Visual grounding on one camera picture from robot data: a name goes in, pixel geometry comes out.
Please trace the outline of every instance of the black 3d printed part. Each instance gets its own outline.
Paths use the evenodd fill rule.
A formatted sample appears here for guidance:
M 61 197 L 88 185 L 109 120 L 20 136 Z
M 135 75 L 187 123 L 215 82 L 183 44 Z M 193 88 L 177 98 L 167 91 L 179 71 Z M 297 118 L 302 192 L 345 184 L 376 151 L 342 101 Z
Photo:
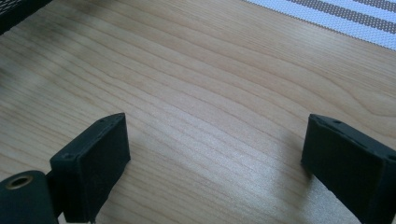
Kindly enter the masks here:
M 391 223 L 396 152 L 347 124 L 310 115 L 302 164 L 362 223 Z
M 67 222 L 94 222 L 131 159 L 124 114 L 96 121 L 50 159 L 52 185 L 62 186 Z
M 58 223 L 43 173 L 27 171 L 0 182 L 0 223 Z

